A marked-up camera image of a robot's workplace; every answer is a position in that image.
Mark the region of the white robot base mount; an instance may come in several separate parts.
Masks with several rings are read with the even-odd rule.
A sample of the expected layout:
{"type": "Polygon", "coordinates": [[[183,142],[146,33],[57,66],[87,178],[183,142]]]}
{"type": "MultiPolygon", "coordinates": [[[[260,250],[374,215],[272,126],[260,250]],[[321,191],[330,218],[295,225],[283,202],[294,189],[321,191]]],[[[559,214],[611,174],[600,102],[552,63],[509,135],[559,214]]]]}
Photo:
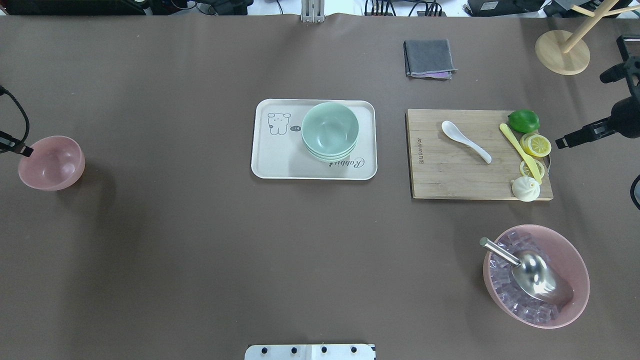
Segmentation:
{"type": "Polygon", "coordinates": [[[374,344],[255,344],[247,347],[245,360],[375,360],[374,344]]]}

